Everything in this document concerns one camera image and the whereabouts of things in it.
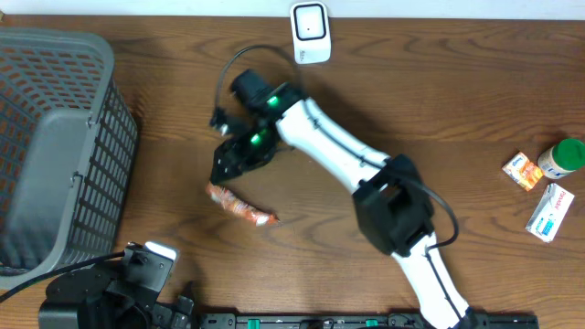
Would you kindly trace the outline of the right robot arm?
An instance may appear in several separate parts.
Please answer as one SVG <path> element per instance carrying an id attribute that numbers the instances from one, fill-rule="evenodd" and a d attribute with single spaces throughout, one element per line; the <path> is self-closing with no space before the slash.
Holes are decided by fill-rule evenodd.
<path id="1" fill-rule="evenodd" d="M 359 230 L 400 266 L 423 319 L 434 328 L 475 328 L 479 321 L 444 265 L 433 206 L 452 208 L 427 187 L 404 154 L 391 157 L 360 142 L 295 85 L 273 87 L 248 69 L 230 86 L 250 114 L 244 122 L 215 107 L 210 126 L 228 136 L 214 152 L 210 180 L 219 185 L 265 166 L 278 143 L 315 160 L 351 194 Z"/>

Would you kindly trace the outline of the white blue medicine box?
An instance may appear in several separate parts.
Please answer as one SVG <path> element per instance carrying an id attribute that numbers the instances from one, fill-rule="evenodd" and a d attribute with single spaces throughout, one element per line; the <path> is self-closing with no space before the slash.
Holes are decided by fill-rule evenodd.
<path id="1" fill-rule="evenodd" d="M 557 235 L 574 197 L 558 184 L 549 184 L 528 220 L 526 230 L 543 242 L 551 242 Z"/>

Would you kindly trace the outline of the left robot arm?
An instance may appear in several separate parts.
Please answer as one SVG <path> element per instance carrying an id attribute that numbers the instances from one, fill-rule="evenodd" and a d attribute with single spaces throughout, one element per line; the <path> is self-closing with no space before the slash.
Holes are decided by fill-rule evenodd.
<path id="1" fill-rule="evenodd" d="M 178 256 L 177 249 L 147 241 L 128 245 L 118 260 L 58 276 L 46 289 L 39 328 L 197 328 L 191 298 L 157 301 Z"/>

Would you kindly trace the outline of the green lid jar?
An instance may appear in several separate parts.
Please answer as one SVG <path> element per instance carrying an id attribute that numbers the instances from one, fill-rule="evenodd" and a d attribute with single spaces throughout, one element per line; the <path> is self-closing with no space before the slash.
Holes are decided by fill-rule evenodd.
<path id="1" fill-rule="evenodd" d="M 541 154 L 537 165 L 550 179 L 570 175 L 584 166 L 584 143 L 578 139 L 564 139 Z"/>

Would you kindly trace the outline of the red Top chocolate bar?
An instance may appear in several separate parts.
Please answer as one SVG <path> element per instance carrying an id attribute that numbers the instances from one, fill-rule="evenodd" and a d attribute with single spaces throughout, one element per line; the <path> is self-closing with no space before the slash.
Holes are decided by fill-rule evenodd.
<path id="1" fill-rule="evenodd" d="M 236 196 L 223 186 L 208 183 L 206 192 L 210 198 L 230 214 L 252 222 L 256 227 L 279 224 L 274 213 L 265 212 Z"/>

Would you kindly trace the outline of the small orange box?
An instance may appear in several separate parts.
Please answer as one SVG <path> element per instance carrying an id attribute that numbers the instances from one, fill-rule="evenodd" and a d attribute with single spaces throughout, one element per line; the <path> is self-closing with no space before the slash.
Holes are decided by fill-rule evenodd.
<path id="1" fill-rule="evenodd" d="M 526 191 L 533 189 L 544 176 L 543 171 L 522 152 L 514 155 L 502 170 Z"/>

